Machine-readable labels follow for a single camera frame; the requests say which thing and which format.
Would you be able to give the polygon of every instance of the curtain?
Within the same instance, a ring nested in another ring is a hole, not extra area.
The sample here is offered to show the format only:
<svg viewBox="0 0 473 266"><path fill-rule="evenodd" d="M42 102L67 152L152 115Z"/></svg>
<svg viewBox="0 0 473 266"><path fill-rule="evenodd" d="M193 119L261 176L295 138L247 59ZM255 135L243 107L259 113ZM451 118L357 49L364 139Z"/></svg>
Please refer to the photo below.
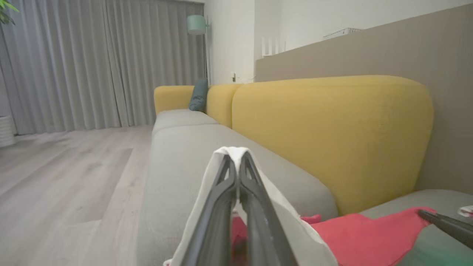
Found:
<svg viewBox="0 0 473 266"><path fill-rule="evenodd" d="M152 124L153 89L205 76L203 5L164 0L14 0L0 66L19 134Z"/></svg>
<svg viewBox="0 0 473 266"><path fill-rule="evenodd" d="M203 35L187 34L187 16L203 5L182 1L108 0L107 18L129 125L155 120L153 89L205 77Z"/></svg>

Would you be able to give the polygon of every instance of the white towel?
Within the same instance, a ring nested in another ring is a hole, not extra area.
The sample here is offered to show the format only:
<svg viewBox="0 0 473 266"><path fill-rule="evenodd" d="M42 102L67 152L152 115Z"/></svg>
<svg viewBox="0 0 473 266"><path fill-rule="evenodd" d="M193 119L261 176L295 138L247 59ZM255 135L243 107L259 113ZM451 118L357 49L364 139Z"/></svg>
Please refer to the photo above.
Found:
<svg viewBox="0 0 473 266"><path fill-rule="evenodd" d="M201 188L197 196L197 200L192 209L191 215L185 225L184 234L176 252L171 260L164 262L164 266L180 266L185 251L205 204L205 200L210 192L212 184L217 176L220 163L225 155L229 155L235 163L236 170L240 169L240 162L245 152L250 152L254 163L258 169L258 173L266 188L266 192L271 198L272 204L282 225L282 228L288 238L294 256L300 266L338 266L337 260L328 248L327 244L322 240L319 234L306 222L302 221L294 207L288 202L277 187L264 175L258 164L257 158L248 148L222 147L216 150L205 170ZM246 213L239 201L237 201L235 210L246 223Z"/></svg>

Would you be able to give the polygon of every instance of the yellow sofa backrest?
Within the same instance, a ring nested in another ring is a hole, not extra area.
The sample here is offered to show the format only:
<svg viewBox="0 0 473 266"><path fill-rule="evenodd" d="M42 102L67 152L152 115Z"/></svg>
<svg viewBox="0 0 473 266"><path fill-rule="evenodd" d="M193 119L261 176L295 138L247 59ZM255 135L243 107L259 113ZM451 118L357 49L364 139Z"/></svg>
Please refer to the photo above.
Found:
<svg viewBox="0 0 473 266"><path fill-rule="evenodd" d="M207 93L206 113L219 124L232 127L232 99L242 84L215 85ZM160 86L154 90L156 114L161 111L187 109L194 86Z"/></svg>
<svg viewBox="0 0 473 266"><path fill-rule="evenodd" d="M219 124L232 128L233 95L242 84L225 84L210 87L207 93L206 113Z"/></svg>
<svg viewBox="0 0 473 266"><path fill-rule="evenodd" d="M392 76L246 84L232 105L235 131L318 178L342 214L411 192L432 124L426 88Z"/></svg>

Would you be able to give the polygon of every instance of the teal pillow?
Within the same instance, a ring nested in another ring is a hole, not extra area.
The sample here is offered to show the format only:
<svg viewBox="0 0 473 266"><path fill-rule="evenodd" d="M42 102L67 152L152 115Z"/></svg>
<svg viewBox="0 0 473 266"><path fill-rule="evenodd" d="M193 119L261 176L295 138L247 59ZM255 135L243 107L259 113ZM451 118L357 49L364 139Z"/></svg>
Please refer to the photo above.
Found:
<svg viewBox="0 0 473 266"><path fill-rule="evenodd" d="M192 111L205 111L205 104L207 103L207 92L209 91L209 83L207 79L199 79L192 91L191 102L189 109Z"/></svg>

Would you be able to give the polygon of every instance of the sofa armrest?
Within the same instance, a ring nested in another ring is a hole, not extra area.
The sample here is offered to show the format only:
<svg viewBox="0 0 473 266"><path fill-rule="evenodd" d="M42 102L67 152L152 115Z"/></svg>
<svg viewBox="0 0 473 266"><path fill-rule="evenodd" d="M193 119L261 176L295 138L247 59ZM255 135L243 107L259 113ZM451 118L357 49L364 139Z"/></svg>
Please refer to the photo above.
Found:
<svg viewBox="0 0 473 266"><path fill-rule="evenodd" d="M156 114L166 110L187 109L194 86L160 86L154 89Z"/></svg>

